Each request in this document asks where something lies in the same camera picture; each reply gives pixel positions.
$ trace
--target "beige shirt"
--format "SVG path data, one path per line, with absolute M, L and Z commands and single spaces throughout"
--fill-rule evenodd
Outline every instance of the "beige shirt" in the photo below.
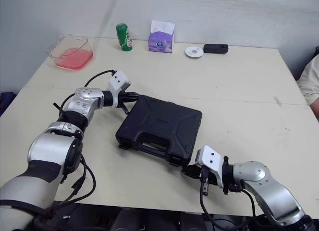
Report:
M 319 55 L 306 65 L 297 83 L 308 105 L 319 98 Z

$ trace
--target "white tissue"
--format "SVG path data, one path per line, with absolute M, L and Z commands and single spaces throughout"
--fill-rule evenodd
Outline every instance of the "white tissue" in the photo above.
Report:
M 164 32 L 168 34 L 173 34 L 175 29 L 175 24 L 171 22 L 163 22 L 159 20 L 153 20 L 151 24 L 151 33 Z

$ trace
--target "white table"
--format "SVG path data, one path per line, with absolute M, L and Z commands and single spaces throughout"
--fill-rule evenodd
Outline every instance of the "white table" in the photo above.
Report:
M 209 145 L 230 163 L 258 160 L 294 194 L 307 214 L 319 218 L 319 124 L 278 50 L 233 47 L 225 55 L 204 54 L 189 59 L 176 43 L 173 54 L 149 52 L 147 42 L 133 41 L 123 52 L 116 39 L 89 39 L 94 58 L 80 71 L 55 67 L 46 59 L 0 119 L 0 184 L 27 168 L 32 141 L 53 121 L 60 104 L 93 75 L 120 69 L 131 79 L 128 91 L 202 111 L 194 151 Z M 106 88 L 109 75 L 92 82 Z M 124 120 L 120 109 L 95 113 L 83 140 L 83 154 L 97 179 L 87 204 L 202 212 L 199 181 L 166 161 L 139 151 L 118 148 L 115 132 Z M 82 167 L 60 185 L 57 200 L 65 199 Z M 87 178 L 78 196 L 92 186 Z M 225 196 L 210 186 L 204 198 L 215 214 L 251 215 L 243 194 Z

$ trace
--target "purple tissue box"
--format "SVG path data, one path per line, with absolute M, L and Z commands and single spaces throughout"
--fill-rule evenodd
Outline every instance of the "purple tissue box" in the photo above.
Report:
M 149 51 L 172 53 L 174 33 L 154 32 L 149 35 Z

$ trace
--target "tissue box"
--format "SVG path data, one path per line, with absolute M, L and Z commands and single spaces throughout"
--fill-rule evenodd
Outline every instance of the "tissue box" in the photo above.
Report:
M 172 53 L 175 24 L 152 20 L 149 36 L 149 51 Z

